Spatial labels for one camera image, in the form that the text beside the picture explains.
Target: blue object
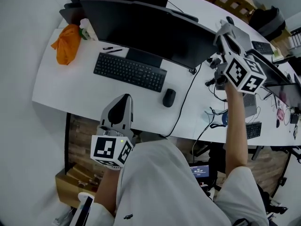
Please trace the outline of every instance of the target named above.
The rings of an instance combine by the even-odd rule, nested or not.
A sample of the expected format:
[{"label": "blue object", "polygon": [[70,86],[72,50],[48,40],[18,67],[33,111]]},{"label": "blue object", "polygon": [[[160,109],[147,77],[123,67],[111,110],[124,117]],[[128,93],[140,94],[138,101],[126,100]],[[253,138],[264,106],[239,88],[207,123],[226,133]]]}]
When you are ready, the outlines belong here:
[{"label": "blue object", "polygon": [[228,125],[228,112],[222,114],[222,123],[227,126]]}]

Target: computer keyboard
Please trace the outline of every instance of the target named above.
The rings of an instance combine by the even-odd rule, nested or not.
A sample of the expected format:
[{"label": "computer keyboard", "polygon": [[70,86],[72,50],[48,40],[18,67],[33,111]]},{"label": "computer keyboard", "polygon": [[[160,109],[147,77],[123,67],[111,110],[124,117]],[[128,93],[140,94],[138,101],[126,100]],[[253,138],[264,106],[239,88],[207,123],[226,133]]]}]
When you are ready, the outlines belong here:
[{"label": "computer keyboard", "polygon": [[263,55],[273,55],[272,47],[269,43],[252,41],[254,49],[258,52],[262,53]]},{"label": "computer keyboard", "polygon": [[130,59],[100,53],[94,74],[161,92],[166,70]]},{"label": "computer keyboard", "polygon": [[244,96],[244,105],[245,107],[256,105],[255,95],[246,94]]},{"label": "computer keyboard", "polygon": [[246,124],[246,137],[248,139],[260,137],[261,122]]}]

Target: small screen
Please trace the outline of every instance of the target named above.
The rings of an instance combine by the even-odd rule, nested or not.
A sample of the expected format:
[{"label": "small screen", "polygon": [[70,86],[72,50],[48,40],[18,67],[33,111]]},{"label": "small screen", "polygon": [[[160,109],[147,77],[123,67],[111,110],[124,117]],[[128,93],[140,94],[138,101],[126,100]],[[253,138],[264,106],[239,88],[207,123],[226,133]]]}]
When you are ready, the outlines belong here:
[{"label": "small screen", "polygon": [[209,177],[209,165],[190,167],[190,169],[196,178]]}]

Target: desk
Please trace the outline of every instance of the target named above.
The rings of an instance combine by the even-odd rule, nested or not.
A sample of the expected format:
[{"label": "desk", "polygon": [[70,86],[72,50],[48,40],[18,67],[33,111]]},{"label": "desk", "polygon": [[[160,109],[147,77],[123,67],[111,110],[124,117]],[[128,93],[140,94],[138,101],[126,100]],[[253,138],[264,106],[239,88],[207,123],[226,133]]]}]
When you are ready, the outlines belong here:
[{"label": "desk", "polygon": [[[237,27],[249,33],[251,40],[266,42],[258,32],[245,22],[205,0],[170,1],[185,13],[198,17],[199,23],[212,32],[219,30],[221,19],[225,20],[226,16],[231,16]],[[170,3],[167,4],[167,7],[175,9]],[[193,79],[193,75],[187,69],[163,60],[161,68],[167,70],[167,76],[162,92],[154,92],[93,74],[99,52],[102,51],[103,47],[108,47],[109,44],[85,40],[81,41],[74,61],[68,66],[59,65],[56,61],[56,51],[50,45],[58,38],[61,30],[56,29],[53,32],[43,55],[34,86],[33,101],[75,115],[100,120],[105,106],[116,97],[129,93],[134,101],[133,129],[165,135],[170,132]],[[126,54],[127,50],[123,50],[115,55],[125,57]],[[283,64],[282,67],[284,71],[293,73],[288,63]],[[217,100],[204,85],[213,77],[214,71],[208,67],[207,62],[204,62],[190,89],[182,115],[172,136],[198,138],[208,124],[208,120],[204,117],[204,110],[209,112],[210,106],[215,110],[224,109],[224,103]],[[164,93],[168,88],[176,91],[174,104],[170,108],[166,108],[162,104]],[[263,98],[267,92],[260,89],[259,94]],[[217,95],[221,98],[225,97],[224,91],[218,91]],[[256,120],[262,122],[261,136],[248,140],[249,145],[300,144],[301,140],[298,140],[300,137],[296,141],[293,138],[293,125],[285,126],[281,123],[280,127],[276,128],[276,112],[272,111],[271,99],[261,101],[257,98],[257,106],[261,107],[261,113]],[[226,128],[208,129],[201,140],[224,143]]]}]

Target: laptop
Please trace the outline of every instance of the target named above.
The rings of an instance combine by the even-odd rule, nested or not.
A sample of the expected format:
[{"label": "laptop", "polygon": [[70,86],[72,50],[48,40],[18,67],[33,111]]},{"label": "laptop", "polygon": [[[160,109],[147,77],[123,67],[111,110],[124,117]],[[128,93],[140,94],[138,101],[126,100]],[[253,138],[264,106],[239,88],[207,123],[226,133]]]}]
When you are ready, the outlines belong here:
[{"label": "laptop", "polygon": [[257,114],[257,105],[255,95],[245,94],[244,95],[245,105],[245,117],[253,116]]}]

